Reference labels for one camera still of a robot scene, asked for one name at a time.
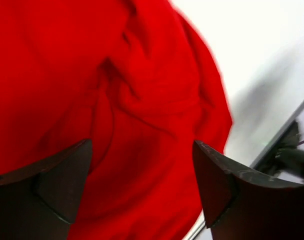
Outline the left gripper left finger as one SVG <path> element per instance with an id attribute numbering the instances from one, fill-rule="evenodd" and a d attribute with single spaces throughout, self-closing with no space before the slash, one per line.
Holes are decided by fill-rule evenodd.
<path id="1" fill-rule="evenodd" d="M 0 175 L 0 240 L 65 240 L 76 221 L 92 159 L 84 139 Z"/>

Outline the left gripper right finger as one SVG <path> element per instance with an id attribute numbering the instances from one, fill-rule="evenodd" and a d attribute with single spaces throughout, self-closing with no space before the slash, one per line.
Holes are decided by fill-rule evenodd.
<path id="1" fill-rule="evenodd" d="M 267 175 L 193 143 L 205 225 L 215 240 L 304 240 L 304 184 Z"/>

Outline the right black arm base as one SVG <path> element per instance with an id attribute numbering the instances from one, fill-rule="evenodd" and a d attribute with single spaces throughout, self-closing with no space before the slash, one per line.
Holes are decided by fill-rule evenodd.
<path id="1" fill-rule="evenodd" d="M 293 121 L 255 169 L 282 180 L 304 184 L 304 150 L 299 123 Z"/>

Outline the red t shirt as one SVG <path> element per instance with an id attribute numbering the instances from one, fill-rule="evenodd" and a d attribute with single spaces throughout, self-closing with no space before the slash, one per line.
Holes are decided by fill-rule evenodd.
<path id="1" fill-rule="evenodd" d="M 92 141 L 71 240 L 185 240 L 192 147 L 232 126 L 206 44 L 166 0 L 0 0 L 0 175 Z"/>

